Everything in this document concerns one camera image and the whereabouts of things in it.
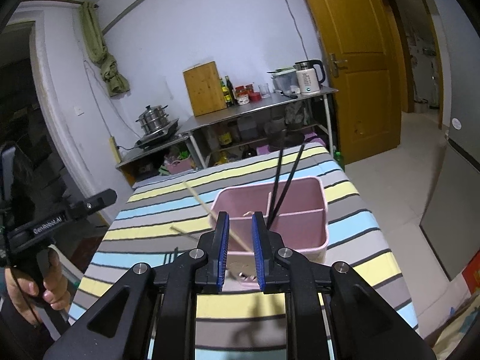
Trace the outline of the black chopstick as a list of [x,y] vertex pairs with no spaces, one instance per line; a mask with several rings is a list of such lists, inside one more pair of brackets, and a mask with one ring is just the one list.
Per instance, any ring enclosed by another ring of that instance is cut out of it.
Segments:
[[287,131],[285,129],[283,129],[281,131],[281,135],[278,138],[279,154],[278,154],[274,184],[273,184],[273,188],[272,188],[271,204],[270,204],[270,209],[269,209],[269,212],[268,212],[268,224],[267,224],[268,228],[270,228],[271,222],[273,220],[273,211],[274,211],[274,208],[275,208],[277,194],[278,194],[278,183],[279,183],[279,178],[280,178],[280,174],[281,174],[281,161],[282,161],[282,158],[283,158],[283,151],[284,151],[284,148],[285,148],[286,133],[287,133]]
[[294,164],[292,166],[292,169],[290,170],[289,172],[289,175],[288,175],[288,178],[286,180],[286,183],[285,183],[285,186],[283,187],[283,190],[281,191],[281,194],[280,196],[277,195],[277,199],[276,199],[276,204],[275,204],[275,208],[274,208],[274,211],[273,211],[273,220],[271,222],[271,226],[270,228],[267,227],[267,224],[268,224],[268,219],[267,219],[267,224],[266,224],[266,228],[267,230],[270,230],[272,228],[272,225],[273,225],[273,222],[274,220],[276,219],[280,209],[281,209],[281,206],[282,206],[282,203],[284,202],[286,196],[287,196],[287,192],[290,188],[290,185],[293,181],[293,178],[294,178],[294,175],[295,175],[295,172],[297,170],[297,167],[299,165],[299,162],[300,162],[300,159],[302,157],[302,154],[304,152],[304,147],[306,146],[306,143],[308,142],[308,139],[304,139],[304,141],[302,142],[302,144],[300,145],[299,149],[298,149],[298,154],[297,154],[297,157],[294,161]]

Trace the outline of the metal kitchen shelf table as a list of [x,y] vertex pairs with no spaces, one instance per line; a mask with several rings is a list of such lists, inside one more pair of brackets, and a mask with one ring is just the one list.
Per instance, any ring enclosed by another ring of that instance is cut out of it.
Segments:
[[[178,133],[181,136],[186,136],[189,139],[189,143],[193,146],[195,160],[199,163],[199,166],[206,168],[208,167],[206,161],[207,155],[203,154],[200,150],[199,144],[194,136],[195,131],[207,128],[209,126],[227,124],[232,120],[238,121],[239,119],[249,118],[256,121],[258,134],[260,134],[264,124],[269,121],[268,117],[280,115],[278,107],[284,110],[284,108],[291,103],[302,102],[306,106],[308,114],[312,119],[312,126],[317,126],[320,128],[328,137],[329,153],[334,155],[336,149],[335,134],[333,129],[334,125],[332,122],[333,112],[330,110],[329,96],[336,94],[337,91],[338,90],[336,88],[323,86],[318,94],[298,94],[296,98],[293,98],[291,95],[284,96],[282,94],[272,93],[266,99],[258,102],[249,102],[247,105],[243,106],[232,106],[230,108],[214,111],[205,115],[191,116],[189,119],[187,119],[187,121],[180,125]],[[313,116],[312,104],[316,101],[322,101],[323,103],[325,121],[321,121],[319,118],[315,118]]]

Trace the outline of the pink plastic utensil basket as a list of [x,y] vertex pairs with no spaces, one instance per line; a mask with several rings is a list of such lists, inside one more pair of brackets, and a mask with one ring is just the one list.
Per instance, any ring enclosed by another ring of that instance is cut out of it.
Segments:
[[[281,194],[285,181],[279,183]],[[227,269],[242,286],[253,289],[256,281],[255,258],[252,250],[251,217],[256,211],[267,219],[273,182],[261,182],[222,189],[212,203],[215,213],[225,211],[229,226],[240,242],[229,241]],[[328,205],[323,185],[316,176],[294,179],[273,222],[271,230],[281,235],[286,247],[296,250],[315,263],[326,261],[329,243],[327,229]]]

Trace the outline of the striped tablecloth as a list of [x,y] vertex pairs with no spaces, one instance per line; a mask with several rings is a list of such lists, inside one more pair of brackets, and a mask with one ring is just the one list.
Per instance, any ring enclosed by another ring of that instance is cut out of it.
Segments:
[[[213,213],[251,242],[251,216],[281,198],[281,213],[300,231],[289,248],[325,248],[327,264],[352,266],[407,322],[418,325],[413,301],[377,220],[354,184],[320,143],[210,167],[135,190],[107,230],[69,311],[77,321],[134,264],[157,267],[193,249],[210,231]],[[220,295],[198,299],[197,359],[284,359],[285,302],[255,283],[228,275]]]

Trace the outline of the black induction cooker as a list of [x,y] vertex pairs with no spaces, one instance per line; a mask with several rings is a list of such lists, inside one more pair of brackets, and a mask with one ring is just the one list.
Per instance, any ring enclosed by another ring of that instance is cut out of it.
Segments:
[[174,119],[173,121],[169,122],[167,125],[155,131],[154,133],[148,133],[144,135],[136,142],[135,146],[143,150],[145,150],[145,148],[158,146],[173,137],[176,134],[177,130],[178,119]]

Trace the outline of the low metal side table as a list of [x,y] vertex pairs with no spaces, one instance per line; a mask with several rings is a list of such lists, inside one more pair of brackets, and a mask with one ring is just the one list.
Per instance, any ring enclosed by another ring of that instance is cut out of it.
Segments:
[[115,168],[124,176],[130,186],[138,181],[146,180],[160,174],[160,167],[164,164],[165,157],[174,147],[185,145],[187,136],[174,136],[174,138],[161,145],[141,149],[135,147],[120,157],[120,162]]

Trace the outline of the stainless steel steamer pot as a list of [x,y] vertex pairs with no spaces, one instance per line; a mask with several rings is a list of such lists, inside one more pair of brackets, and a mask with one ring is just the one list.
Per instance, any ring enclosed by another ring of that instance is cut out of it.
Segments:
[[137,119],[145,135],[156,133],[169,123],[168,114],[165,112],[166,108],[167,106],[151,105],[145,107],[145,111]]

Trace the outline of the green hanging cloth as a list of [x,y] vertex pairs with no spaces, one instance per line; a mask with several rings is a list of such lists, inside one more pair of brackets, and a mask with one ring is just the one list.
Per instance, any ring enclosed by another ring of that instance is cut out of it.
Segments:
[[80,24],[89,59],[100,69],[110,97],[130,91],[128,80],[119,72],[115,57],[109,52],[103,32],[99,26],[95,4],[80,5]]

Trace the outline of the bamboo cutting board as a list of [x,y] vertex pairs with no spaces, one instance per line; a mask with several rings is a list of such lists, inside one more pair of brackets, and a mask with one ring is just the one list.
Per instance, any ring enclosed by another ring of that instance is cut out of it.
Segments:
[[183,77],[194,116],[203,116],[227,108],[214,61],[185,70]]

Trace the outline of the dark sauce bottle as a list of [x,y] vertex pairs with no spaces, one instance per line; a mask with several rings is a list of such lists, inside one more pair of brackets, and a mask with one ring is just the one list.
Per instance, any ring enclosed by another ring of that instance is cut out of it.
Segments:
[[234,92],[233,84],[232,84],[232,82],[231,82],[231,80],[230,80],[230,77],[229,77],[228,75],[226,75],[226,76],[224,77],[224,79],[225,79],[225,84],[226,84],[226,86],[227,86],[227,88],[228,88],[228,90],[229,90],[229,96],[231,97],[231,102],[232,102],[232,104],[235,106],[235,105],[237,105],[237,100],[236,100],[236,97],[235,97],[235,92]]

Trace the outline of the green-capped oil bottle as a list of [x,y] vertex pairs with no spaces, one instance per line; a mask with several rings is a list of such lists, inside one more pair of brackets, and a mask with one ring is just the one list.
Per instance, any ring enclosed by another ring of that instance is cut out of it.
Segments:
[[230,107],[231,106],[231,96],[230,96],[230,90],[228,89],[228,87],[225,85],[224,81],[222,78],[220,78],[220,87],[221,87],[221,91],[222,91],[222,94],[223,94],[223,98],[224,98],[224,101],[225,101],[225,104],[227,107]]

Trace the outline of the red lidded jar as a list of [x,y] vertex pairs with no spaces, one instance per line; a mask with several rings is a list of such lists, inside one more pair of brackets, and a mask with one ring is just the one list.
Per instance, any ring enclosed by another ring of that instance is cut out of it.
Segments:
[[240,85],[234,90],[237,104],[240,106],[246,105],[249,102],[259,102],[262,99],[261,94],[254,91],[253,84]]

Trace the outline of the grey refrigerator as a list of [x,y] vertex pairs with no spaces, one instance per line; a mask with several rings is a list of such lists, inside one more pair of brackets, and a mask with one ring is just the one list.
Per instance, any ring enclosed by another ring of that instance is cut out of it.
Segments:
[[479,34],[456,0],[434,0],[451,69],[448,138],[420,227],[453,280],[479,252]]

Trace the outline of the white electric kettle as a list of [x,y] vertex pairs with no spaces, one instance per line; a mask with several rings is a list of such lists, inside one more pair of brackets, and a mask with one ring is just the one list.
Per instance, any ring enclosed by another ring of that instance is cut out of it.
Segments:
[[309,59],[296,62],[294,67],[300,93],[303,95],[319,93],[326,80],[323,63],[319,59]]

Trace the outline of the white wall switch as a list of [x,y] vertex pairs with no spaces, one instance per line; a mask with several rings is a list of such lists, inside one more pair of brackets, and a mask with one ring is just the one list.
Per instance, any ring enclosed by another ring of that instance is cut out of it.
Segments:
[[76,113],[77,116],[82,116],[84,114],[83,109],[79,106],[75,106],[74,110],[75,110],[75,113]]

